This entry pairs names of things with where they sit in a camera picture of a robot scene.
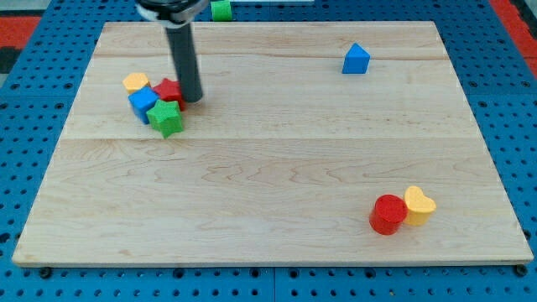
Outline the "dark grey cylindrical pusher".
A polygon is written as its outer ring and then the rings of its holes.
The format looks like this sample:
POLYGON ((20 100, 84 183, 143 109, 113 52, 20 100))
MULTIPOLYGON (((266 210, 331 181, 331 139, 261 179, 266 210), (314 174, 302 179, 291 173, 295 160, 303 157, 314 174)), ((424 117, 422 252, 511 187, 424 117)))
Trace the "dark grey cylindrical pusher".
POLYGON ((198 102, 203 97, 203 89, 191 24, 166 29, 166 35, 183 98, 187 103, 198 102))

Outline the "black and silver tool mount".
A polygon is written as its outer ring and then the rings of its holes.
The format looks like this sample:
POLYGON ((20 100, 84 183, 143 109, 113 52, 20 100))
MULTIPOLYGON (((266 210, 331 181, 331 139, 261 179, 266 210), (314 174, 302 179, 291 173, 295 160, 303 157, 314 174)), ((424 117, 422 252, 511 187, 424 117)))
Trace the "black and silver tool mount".
POLYGON ((166 28, 181 28, 192 22, 209 5, 209 0, 135 0, 144 19, 166 28))

